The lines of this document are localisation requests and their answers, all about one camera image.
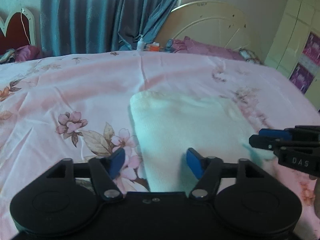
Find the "cream white knit sweater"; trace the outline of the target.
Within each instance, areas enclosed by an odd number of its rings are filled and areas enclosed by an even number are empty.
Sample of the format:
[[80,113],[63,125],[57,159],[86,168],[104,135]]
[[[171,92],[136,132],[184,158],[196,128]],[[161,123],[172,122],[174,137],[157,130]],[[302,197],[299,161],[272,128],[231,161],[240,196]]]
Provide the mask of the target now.
[[130,99],[130,111],[152,192],[191,191],[197,180],[189,148],[226,163],[246,158],[275,174],[273,153],[249,145],[256,131],[230,99],[143,91]]

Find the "pile of clothes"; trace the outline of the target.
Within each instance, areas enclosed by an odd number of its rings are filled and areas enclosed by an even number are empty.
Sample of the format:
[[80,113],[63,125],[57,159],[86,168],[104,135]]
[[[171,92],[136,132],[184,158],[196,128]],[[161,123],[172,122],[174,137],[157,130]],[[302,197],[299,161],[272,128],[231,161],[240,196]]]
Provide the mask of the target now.
[[17,49],[9,49],[1,55],[1,64],[13,62],[25,62],[41,57],[39,48],[31,45],[22,46]]

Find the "lower pink poster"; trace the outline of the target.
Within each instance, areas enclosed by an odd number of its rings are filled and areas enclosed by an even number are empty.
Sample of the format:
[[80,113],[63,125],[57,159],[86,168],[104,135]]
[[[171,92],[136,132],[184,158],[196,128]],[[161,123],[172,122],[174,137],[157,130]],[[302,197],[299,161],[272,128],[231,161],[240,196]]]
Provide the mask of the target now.
[[289,80],[303,93],[305,94],[310,87],[314,75],[309,72],[300,63],[297,63],[293,73],[291,74]]

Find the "pink poster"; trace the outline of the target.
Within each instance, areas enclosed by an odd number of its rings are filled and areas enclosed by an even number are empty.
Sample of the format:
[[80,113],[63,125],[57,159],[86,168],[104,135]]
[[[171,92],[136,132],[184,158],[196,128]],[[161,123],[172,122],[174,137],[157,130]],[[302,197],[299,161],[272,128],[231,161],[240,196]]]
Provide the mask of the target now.
[[320,61],[320,41],[319,37],[311,32],[303,49],[303,54],[306,55],[312,62],[319,66]]
[[314,75],[309,72],[300,63],[297,63],[293,73],[291,74],[289,80],[303,93],[305,94],[310,87]]

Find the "pink floral bed sheet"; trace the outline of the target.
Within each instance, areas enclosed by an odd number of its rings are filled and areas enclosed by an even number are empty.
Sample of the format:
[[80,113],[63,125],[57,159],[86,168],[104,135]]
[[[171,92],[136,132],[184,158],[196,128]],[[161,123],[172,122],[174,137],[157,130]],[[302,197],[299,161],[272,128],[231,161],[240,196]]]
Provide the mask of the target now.
[[[119,51],[1,65],[1,239],[17,234],[14,195],[63,158],[86,163],[122,148],[121,192],[151,191],[130,99],[143,91],[232,100],[257,132],[319,125],[319,113],[273,68],[196,54]],[[302,202],[295,228],[319,239],[317,181],[272,160],[275,176]]]

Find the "patterned small pillow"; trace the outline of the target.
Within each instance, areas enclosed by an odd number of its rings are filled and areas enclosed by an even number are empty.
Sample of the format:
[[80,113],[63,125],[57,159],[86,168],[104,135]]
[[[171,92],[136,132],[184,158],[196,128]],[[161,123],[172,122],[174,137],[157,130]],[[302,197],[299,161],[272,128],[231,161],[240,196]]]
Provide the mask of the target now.
[[251,50],[242,48],[239,50],[239,54],[246,62],[254,64],[263,64],[257,57],[257,55]]

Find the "upper pink poster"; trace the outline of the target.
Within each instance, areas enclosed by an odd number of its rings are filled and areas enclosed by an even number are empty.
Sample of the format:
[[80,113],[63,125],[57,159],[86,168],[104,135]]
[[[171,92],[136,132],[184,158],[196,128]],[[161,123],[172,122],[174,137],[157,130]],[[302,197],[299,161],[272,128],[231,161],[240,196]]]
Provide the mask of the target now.
[[306,55],[312,62],[319,66],[320,61],[320,41],[319,37],[311,32],[303,49],[303,54]]

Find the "cream wardrobe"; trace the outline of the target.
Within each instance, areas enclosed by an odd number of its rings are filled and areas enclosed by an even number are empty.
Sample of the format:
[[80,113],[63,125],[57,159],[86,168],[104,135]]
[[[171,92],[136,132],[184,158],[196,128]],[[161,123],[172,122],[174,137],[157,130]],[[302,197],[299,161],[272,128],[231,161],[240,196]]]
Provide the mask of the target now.
[[303,54],[311,32],[319,37],[319,0],[287,0],[265,64],[289,79],[300,63],[316,77],[319,66]]

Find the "cream round headboard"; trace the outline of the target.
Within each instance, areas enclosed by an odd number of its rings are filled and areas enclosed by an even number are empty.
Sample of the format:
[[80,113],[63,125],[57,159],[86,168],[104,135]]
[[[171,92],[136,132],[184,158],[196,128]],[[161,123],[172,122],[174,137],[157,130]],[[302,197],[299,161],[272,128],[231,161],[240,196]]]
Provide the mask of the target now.
[[197,42],[260,53],[260,40],[248,17],[235,6],[221,1],[203,0],[184,4],[171,11],[155,42],[189,37]]

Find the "white lotion bottle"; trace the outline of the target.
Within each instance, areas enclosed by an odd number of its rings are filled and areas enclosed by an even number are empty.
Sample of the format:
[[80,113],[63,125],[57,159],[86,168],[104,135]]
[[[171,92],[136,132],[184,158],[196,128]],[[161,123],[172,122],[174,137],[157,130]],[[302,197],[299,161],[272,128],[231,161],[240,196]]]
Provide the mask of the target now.
[[145,46],[145,43],[144,43],[144,40],[143,40],[143,35],[140,35],[139,36],[139,40],[137,42],[136,50],[137,51],[143,51],[144,50],[144,46]]

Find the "orange box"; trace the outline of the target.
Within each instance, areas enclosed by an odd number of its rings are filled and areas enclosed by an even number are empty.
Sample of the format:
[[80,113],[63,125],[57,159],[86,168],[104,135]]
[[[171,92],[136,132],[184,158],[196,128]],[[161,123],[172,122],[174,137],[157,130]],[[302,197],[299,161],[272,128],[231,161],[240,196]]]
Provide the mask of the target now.
[[157,42],[149,43],[146,45],[146,51],[160,51],[160,44]]

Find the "blue curtain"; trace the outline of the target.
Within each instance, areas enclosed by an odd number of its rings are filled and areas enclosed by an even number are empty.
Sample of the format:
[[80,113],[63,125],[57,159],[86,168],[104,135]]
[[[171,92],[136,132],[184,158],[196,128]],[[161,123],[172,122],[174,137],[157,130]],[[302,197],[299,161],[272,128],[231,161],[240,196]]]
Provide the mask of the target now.
[[134,50],[153,42],[178,0],[41,0],[42,50],[52,56]]

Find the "red heart-shaped headboard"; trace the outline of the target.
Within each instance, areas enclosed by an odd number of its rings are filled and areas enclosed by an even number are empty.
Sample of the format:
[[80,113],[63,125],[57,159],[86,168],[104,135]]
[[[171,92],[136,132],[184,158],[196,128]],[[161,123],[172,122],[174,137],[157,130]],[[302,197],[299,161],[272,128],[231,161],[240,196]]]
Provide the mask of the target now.
[[0,19],[0,51],[3,55],[9,49],[22,46],[36,46],[35,19],[27,8],[16,8],[6,20]]

